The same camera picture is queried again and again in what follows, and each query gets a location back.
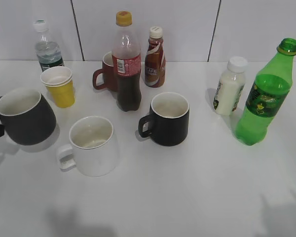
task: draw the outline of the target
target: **white tiled wall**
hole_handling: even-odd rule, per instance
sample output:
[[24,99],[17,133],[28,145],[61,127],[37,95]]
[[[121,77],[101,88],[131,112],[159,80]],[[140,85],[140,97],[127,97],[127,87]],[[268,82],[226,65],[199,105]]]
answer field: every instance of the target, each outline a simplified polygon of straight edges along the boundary
[[45,19],[65,60],[82,60],[70,0],[0,0],[0,59],[36,60],[32,23]]
[[132,12],[133,25],[147,52],[149,28],[164,30],[168,61],[206,61],[213,35],[219,0],[74,0],[84,58],[102,60],[111,50],[115,15]]
[[[129,10],[144,57],[149,27],[164,29],[168,61],[207,61],[220,0],[73,0],[85,60],[111,49],[115,14]],[[0,59],[36,60],[32,22],[45,19],[65,60],[82,60],[71,0],[0,0]],[[222,0],[210,61],[268,61],[296,38],[296,0]]]
[[296,0],[222,0],[210,61],[268,61],[287,37],[296,39]]

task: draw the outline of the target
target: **yellow paper cup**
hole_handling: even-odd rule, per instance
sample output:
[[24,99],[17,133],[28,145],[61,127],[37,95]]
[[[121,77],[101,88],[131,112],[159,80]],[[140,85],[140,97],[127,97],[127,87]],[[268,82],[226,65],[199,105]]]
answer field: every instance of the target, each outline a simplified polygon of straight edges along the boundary
[[74,84],[69,68],[49,68],[41,74],[40,80],[52,95],[56,106],[66,108],[74,104]]

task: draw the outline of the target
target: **plastic bottle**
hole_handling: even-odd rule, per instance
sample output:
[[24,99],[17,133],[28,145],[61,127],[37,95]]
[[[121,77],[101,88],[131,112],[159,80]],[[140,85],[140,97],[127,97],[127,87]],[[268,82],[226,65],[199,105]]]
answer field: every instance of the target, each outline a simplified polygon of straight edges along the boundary
[[142,95],[139,87],[141,73],[140,44],[132,28],[128,11],[116,14],[118,26],[112,50],[114,73],[117,78],[117,102],[123,111],[137,110]]
[[34,22],[34,29],[38,33],[38,42],[35,44],[36,55],[42,71],[56,66],[63,66],[60,48],[48,30],[47,23],[43,20]]
[[227,69],[221,75],[214,98],[217,114],[230,115],[237,109],[241,92],[246,83],[244,71],[248,61],[243,57],[229,59]]
[[149,48],[145,59],[145,84],[150,87],[160,87],[165,80],[166,59],[162,47],[162,36],[161,27],[150,28]]
[[276,55],[258,72],[248,96],[235,136],[247,145],[264,139],[267,127],[274,119],[293,84],[293,58],[296,40],[283,39]]

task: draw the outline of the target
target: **tile grout line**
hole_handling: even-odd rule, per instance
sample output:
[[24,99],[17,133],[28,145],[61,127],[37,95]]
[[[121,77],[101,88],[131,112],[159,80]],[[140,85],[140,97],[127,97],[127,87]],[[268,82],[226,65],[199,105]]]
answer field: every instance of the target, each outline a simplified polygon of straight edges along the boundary
[[221,4],[222,4],[222,0],[219,0],[218,9],[217,9],[217,14],[216,14],[216,20],[215,20],[215,25],[214,25],[213,35],[212,35],[212,41],[211,41],[211,46],[210,46],[210,48],[209,48],[209,52],[208,52],[207,62],[209,62],[209,58],[210,58],[210,56],[211,56],[211,51],[212,51],[212,46],[213,46],[213,41],[214,41],[214,35],[215,35],[215,31],[216,31],[216,25],[217,25],[217,20],[218,20],[219,11],[220,11],[220,9],[221,9]]
[[73,15],[74,15],[74,24],[75,24],[75,29],[77,31],[77,35],[78,35],[78,41],[79,41],[79,46],[80,46],[80,51],[81,51],[81,55],[82,55],[82,60],[84,60],[84,55],[83,55],[83,50],[82,50],[82,44],[81,44],[81,39],[80,39],[80,34],[79,34],[79,30],[78,30],[78,24],[77,24],[77,20],[75,18],[75,12],[74,12],[74,3],[73,0],[70,0],[70,4],[71,4],[71,8],[73,10]]

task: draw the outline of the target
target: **white table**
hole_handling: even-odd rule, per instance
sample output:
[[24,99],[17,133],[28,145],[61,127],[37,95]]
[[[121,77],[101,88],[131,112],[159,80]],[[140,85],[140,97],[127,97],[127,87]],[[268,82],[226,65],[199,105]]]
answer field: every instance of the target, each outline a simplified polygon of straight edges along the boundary
[[[226,63],[167,63],[166,82],[141,81],[138,111],[123,112],[113,95],[92,88],[101,62],[65,62],[76,102],[60,109],[46,96],[36,61],[0,61],[0,96],[26,86],[50,102],[60,130],[47,149],[0,138],[0,237],[296,237],[296,63],[294,85],[266,138],[254,146],[230,131],[255,74],[250,63],[239,109],[222,118],[211,108]],[[154,95],[174,91],[190,102],[189,134],[175,147],[140,140],[138,120]],[[61,172],[55,150],[88,115],[114,124],[121,161],[101,178]]]

